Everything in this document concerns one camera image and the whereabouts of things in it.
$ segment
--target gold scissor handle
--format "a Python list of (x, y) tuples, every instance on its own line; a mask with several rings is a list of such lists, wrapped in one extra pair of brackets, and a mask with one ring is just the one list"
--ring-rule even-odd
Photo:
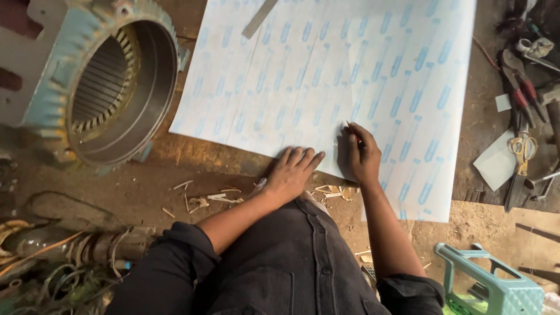
[[(528, 155), (528, 152), (527, 152), (527, 149), (529, 149), (529, 146), (527, 145), (528, 142), (532, 142), (533, 147), (535, 148), (530, 155)], [(525, 140), (525, 144), (524, 144), (523, 147), (525, 147), (525, 150), (524, 150), (525, 160), (530, 160), (530, 159), (534, 158), (535, 155), (536, 155), (536, 151), (539, 149), (539, 145), (538, 145), (536, 139), (533, 138), (533, 137), (527, 138), (527, 140)]]
[(517, 163), (519, 165), (525, 163), (525, 159), (523, 158), (525, 148), (523, 144), (523, 138), (513, 138), (510, 141), (511, 150), (514, 152), (515, 156), (517, 157)]

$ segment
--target electric motor stator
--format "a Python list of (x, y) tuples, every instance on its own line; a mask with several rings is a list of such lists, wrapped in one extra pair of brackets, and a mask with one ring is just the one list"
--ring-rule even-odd
[(143, 150), (169, 109), (189, 51), (150, 0), (31, 0), (36, 39), (0, 27), (0, 124), (40, 137), (59, 165), (111, 169)]

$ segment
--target shirt sleeve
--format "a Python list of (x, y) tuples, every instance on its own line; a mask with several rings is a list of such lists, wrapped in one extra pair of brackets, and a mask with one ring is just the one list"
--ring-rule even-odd
[(105, 314), (191, 314), (194, 281), (219, 262), (202, 230), (175, 222), (124, 278)]
[(381, 279), (377, 291), (392, 315), (443, 315), (445, 291), (435, 280), (396, 274)]

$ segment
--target orange wire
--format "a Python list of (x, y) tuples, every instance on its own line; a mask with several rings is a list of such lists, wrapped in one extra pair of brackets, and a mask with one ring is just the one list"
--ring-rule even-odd
[(494, 69), (500, 71), (500, 68), (496, 65), (496, 63), (494, 62), (494, 60), (492, 60), (492, 57), (490, 57), (490, 55), (488, 54), (488, 52), (486, 51), (486, 49), (484, 48), (484, 46), (478, 41), (478, 39), (476, 37), (474, 37), (473, 35), (473, 40), (474, 42), (478, 45), (478, 48), (480, 48), (482, 50), (482, 52), (484, 53), (484, 55), (486, 55), (486, 59), (488, 59), (488, 61), (490, 62), (490, 64), (492, 64), (492, 67), (494, 67)]
[(66, 244), (66, 243), (68, 243), (69, 241), (71, 241), (72, 239), (76, 238), (78, 235), (82, 234), (83, 232), (85, 232), (85, 231), (79, 231), (78, 233), (72, 235), (71, 237), (69, 237), (69, 238), (67, 238), (67, 239), (64, 239), (64, 240), (61, 240), (61, 241), (58, 242), (58, 243), (54, 243), (54, 244), (52, 244), (52, 245), (49, 245), (49, 246), (47, 246), (47, 247), (45, 247), (45, 248), (43, 248), (43, 249), (41, 249), (41, 250), (39, 250), (39, 251), (36, 251), (35, 253), (33, 253), (33, 254), (31, 254), (31, 255), (25, 257), (25, 258), (22, 259), (22, 260), (18, 260), (18, 261), (16, 261), (16, 262), (12, 263), (12, 264), (9, 265), (8, 267), (6, 267), (4, 270), (0, 271), (0, 278), (1, 278), (4, 274), (6, 274), (6, 272), (8, 272), (8, 270), (10, 270), (11, 268), (13, 268), (15, 265), (17, 265), (17, 264), (19, 264), (19, 263), (22, 263), (22, 262), (24, 262), (24, 261), (27, 261), (27, 260), (29, 260), (29, 259), (31, 259), (31, 258), (33, 258), (33, 257), (35, 257), (35, 256), (37, 256), (37, 255), (41, 255), (42, 253), (44, 253), (44, 252), (46, 252), (46, 251), (49, 251), (49, 250), (51, 250), (51, 249), (53, 249), (53, 248), (55, 248), (55, 247), (57, 247), (57, 246), (60, 246), (60, 245), (62, 245), (62, 244)]

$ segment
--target hand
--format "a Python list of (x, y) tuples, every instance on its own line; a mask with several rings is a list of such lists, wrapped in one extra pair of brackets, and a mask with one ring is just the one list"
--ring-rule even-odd
[[(356, 181), (361, 187), (379, 185), (379, 165), (381, 164), (381, 150), (373, 135), (357, 123), (350, 123), (350, 166)], [(363, 142), (358, 147), (356, 134)]]
[(276, 208), (301, 195), (309, 176), (325, 157), (325, 152), (315, 155), (313, 148), (305, 150), (305, 155), (301, 157), (303, 150), (302, 147), (286, 148), (261, 190), (262, 194), (270, 197)]

